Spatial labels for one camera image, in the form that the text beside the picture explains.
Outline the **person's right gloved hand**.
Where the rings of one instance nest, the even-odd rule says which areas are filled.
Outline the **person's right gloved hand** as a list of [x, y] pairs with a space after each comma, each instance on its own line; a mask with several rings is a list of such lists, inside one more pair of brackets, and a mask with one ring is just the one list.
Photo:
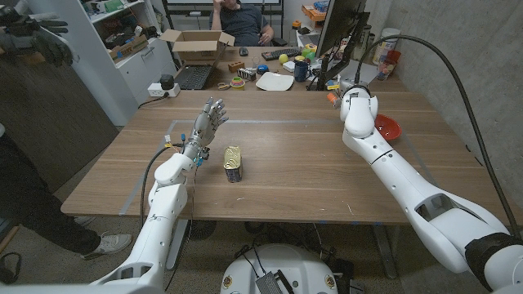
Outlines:
[[27, 56], [39, 52], [46, 62], [61, 66], [72, 65], [73, 53], [58, 36], [45, 30], [33, 32], [31, 36], [17, 37], [11, 33], [1, 33], [1, 48], [9, 54]]

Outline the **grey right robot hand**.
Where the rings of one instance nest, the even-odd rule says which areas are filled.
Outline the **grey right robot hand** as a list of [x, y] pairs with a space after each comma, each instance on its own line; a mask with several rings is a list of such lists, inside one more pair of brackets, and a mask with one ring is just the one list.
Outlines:
[[336, 91], [337, 96], [333, 101], [333, 107], [335, 109], [339, 109], [341, 107], [342, 98], [344, 97], [345, 93], [351, 89], [365, 90], [365, 87], [357, 83], [354, 83], [354, 80], [341, 80], [338, 83], [338, 89]]

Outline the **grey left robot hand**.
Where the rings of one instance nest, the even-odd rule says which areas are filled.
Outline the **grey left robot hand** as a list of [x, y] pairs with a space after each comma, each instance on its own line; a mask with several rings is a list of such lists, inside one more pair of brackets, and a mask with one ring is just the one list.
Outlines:
[[201, 113], [194, 121], [194, 127], [190, 133], [189, 140], [185, 143], [183, 154], [194, 159], [214, 139], [215, 133], [220, 125], [228, 120], [223, 99], [214, 101], [208, 99]]

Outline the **person's left gloved hand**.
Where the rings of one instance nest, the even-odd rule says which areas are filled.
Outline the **person's left gloved hand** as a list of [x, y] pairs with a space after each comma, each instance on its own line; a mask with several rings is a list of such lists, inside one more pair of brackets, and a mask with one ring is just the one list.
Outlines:
[[67, 29], [68, 23], [61, 20], [59, 15], [55, 12], [29, 15], [28, 24], [32, 30], [39, 30], [40, 28], [44, 28], [55, 34], [69, 32]]

